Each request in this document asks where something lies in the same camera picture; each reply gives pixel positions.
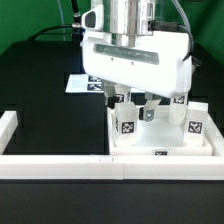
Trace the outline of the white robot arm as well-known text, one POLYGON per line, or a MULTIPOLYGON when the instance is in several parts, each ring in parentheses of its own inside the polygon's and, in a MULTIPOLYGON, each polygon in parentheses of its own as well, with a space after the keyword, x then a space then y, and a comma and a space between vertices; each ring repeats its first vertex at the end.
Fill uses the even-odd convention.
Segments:
POLYGON ((163 0, 102 0, 82 16, 83 67, 87 74, 146 93, 145 121, 163 97, 191 88, 199 61, 192 57, 189 22, 161 19, 163 0))

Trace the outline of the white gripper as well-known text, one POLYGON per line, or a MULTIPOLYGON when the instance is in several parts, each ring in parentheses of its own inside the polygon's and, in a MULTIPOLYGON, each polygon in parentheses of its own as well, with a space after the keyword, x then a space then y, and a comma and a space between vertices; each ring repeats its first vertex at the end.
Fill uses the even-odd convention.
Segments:
POLYGON ((134 48, 111 45, 111 37, 87 31, 82 44, 84 70, 104 79, 107 107, 117 100, 113 82, 145 91, 146 103, 139 109, 139 119, 150 122, 161 96, 172 98, 190 90, 192 60, 185 59, 189 48, 186 33, 154 31, 150 36, 137 36, 134 48))

